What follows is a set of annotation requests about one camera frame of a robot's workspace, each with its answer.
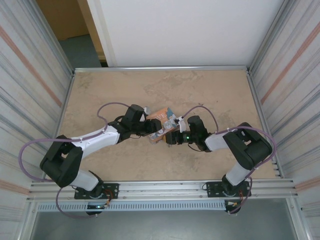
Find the vent grille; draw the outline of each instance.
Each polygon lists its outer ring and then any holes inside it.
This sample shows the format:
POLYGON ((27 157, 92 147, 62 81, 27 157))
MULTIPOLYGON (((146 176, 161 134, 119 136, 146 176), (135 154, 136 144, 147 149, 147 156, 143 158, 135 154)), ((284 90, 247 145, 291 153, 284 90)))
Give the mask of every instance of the vent grille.
MULTIPOLYGON (((226 210, 224 200, 111 201, 106 209, 88 209, 88 202, 65 202, 59 206, 64 212, 226 210)), ((58 209, 55 202, 43 202, 38 206, 38 212, 58 212, 58 209)))

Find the white wall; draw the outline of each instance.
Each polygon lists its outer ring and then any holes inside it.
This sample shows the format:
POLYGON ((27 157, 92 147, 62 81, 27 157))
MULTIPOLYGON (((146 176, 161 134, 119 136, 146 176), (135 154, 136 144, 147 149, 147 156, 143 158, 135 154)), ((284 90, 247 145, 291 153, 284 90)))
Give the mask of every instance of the white wall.
POLYGON ((283 0, 88 0, 109 66, 249 65, 283 0))

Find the metal frame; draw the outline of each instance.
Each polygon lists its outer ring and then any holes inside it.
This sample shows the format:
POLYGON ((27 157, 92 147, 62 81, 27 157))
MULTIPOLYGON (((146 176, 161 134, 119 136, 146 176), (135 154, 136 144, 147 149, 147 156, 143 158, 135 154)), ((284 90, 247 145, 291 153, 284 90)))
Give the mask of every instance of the metal frame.
MULTIPOLYGON (((262 128, 268 131, 268 126, 263 115, 260 102, 255 91, 251 76, 248 74, 245 66, 163 66, 163 67, 110 67, 110 68, 76 68, 75 73, 81 72, 119 72, 119 71, 203 71, 203 70, 246 70, 248 84, 251 89, 252 97, 259 115, 262 128)), ((68 104, 69 96, 73 81, 70 83, 68 94, 63 106, 61 119, 57 126, 57 133, 60 131, 61 123, 68 104)), ((281 169, 278 168, 275 159, 273 160, 273 168, 275 174, 280 176, 281 169)), ((125 202, 155 202, 155 201, 192 201, 193 203, 203 203, 208 200, 226 200, 232 199, 228 197, 208 198, 207 193, 202 190, 202 186, 206 182, 220 180, 190 180, 190 181, 120 181, 118 199, 114 199, 114 203, 125 202)), ((24 213, 24 221, 22 223, 23 230, 18 239, 29 239, 36 220, 38 208, 41 204, 52 203, 56 199, 59 187, 51 182, 33 182, 30 194, 27 198, 26 209, 24 213)), ((297 198, 295 184, 292 179, 273 178, 273 179, 254 179, 252 186, 251 199, 287 199, 288 207, 291 210, 292 221, 294 222, 299 240, 307 240, 306 231, 304 231, 303 218, 299 213, 295 198, 297 198)), ((63 204, 99 202, 99 200, 75 200, 74 189, 71 187, 64 188, 59 196, 59 202, 63 204)))
POLYGON ((55 134, 53 136, 54 138, 59 136, 59 134, 60 134, 62 122, 63 122, 65 114, 66 114, 67 105, 68 105, 68 102, 69 102, 69 98, 70 98, 70 94, 71 94, 71 90, 72 90, 72 87, 74 85, 74 82, 75 82, 75 76, 72 77, 72 79, 70 81, 70 84, 69 84, 69 87, 68 87, 68 89, 66 91, 65 100, 64 100, 64 103, 62 105, 61 115, 60 115, 59 121, 58 121, 57 126, 56 126, 55 134))
POLYGON ((212 70, 247 70, 245 65, 216 66, 128 66, 128 67, 92 67, 76 68, 75 73, 94 72, 138 72, 138 71, 212 71, 212 70))
MULTIPOLYGON (((186 211, 186 210, 226 210, 224 200, 159 200, 159 201, 112 201, 108 207, 104 207, 105 201, 101 202, 59 202, 59 207, 64 212, 85 213, 91 206, 99 206, 90 209, 90 212, 140 212, 140 211, 186 211)), ((59 212, 55 202, 41 202, 38 212, 59 212)))
MULTIPOLYGON (((230 200, 234 197, 209 198, 202 189, 206 182, 221 180, 187 180, 187 181, 108 181, 118 183, 118 198, 113 202, 123 201, 178 201, 178 200, 230 200)), ((27 202, 54 202, 60 188, 53 182, 34 182, 31 185, 27 202)), ((254 179, 252 199, 297 198, 295 184, 292 179, 271 178, 254 179)), ((99 199, 76 200, 75 190, 71 186, 62 189, 59 202, 101 202, 99 199)))

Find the red stripe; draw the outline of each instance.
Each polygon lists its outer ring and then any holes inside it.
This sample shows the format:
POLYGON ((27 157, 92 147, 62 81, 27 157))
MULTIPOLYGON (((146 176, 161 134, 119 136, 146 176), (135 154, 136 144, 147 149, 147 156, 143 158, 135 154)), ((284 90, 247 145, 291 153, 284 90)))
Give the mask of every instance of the red stripe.
POLYGON ((11 192, 15 192, 15 193, 19 193, 19 194, 24 194, 24 195, 28 195, 29 194, 29 189, 13 184, 11 182, 8 181, 3 181, 0 180, 0 189, 4 189, 7 191, 11 191, 11 192))
POLYGON ((298 192, 300 192, 300 191, 305 191, 305 190, 308 190, 308 189, 311 189, 311 188, 315 188, 315 187, 318 187, 318 186, 320 186, 320 176, 297 184, 295 186, 295 189, 298 192))
POLYGON ((41 84, 41 86, 45 89, 45 91, 49 94, 49 96, 58 104, 59 107, 62 106, 62 102, 55 95, 55 93, 49 88, 49 86, 42 79, 37 70, 32 66, 32 64, 28 61, 28 59, 24 56, 24 54, 19 50, 17 45, 12 41, 6 31, 0 26, 0 36, 2 39, 8 44, 8 46, 12 49, 12 51, 17 55, 17 57, 21 60, 24 66, 32 73, 35 79, 41 84))
POLYGON ((320 22, 316 25, 316 27, 312 30, 312 32, 309 34, 309 36, 305 39, 305 41, 302 43, 301 47, 298 49, 296 54, 293 56, 291 61, 288 63, 288 65, 282 70, 280 75, 277 77, 277 79, 274 81, 274 83, 271 85, 270 89, 266 92, 266 94, 261 99, 261 103, 264 104, 266 99, 269 97, 269 95, 272 93, 272 91, 276 88, 276 86, 280 83, 280 81, 285 77, 285 75, 289 72, 291 67, 295 64, 295 62, 298 60, 298 58, 305 52, 305 50, 309 47, 309 45, 313 42, 313 40, 316 38, 318 33, 320 32, 320 22))

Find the beige table surface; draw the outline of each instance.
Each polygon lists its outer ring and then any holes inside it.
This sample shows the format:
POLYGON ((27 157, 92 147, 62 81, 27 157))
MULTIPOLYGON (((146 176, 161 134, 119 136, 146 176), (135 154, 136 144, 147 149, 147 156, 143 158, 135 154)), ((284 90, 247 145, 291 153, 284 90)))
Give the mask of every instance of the beige table surface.
MULTIPOLYGON (((220 130, 242 122, 261 128, 243 70, 79 72, 61 133, 76 137, 102 128, 104 123, 96 112, 108 102, 149 106, 151 112, 170 107, 176 116, 201 104, 216 116, 220 130)), ((101 114, 113 121, 126 110, 111 105, 101 114)), ((209 132, 216 130, 205 109, 197 108, 188 117, 192 115, 199 115, 209 132)), ((228 149, 196 152, 186 144, 167 147, 161 141, 152 145, 147 137, 141 137, 92 153, 82 160, 80 168, 93 171, 105 181, 207 180, 221 179, 235 163, 228 149)), ((272 164, 261 166, 253 177, 274 178, 272 164)))

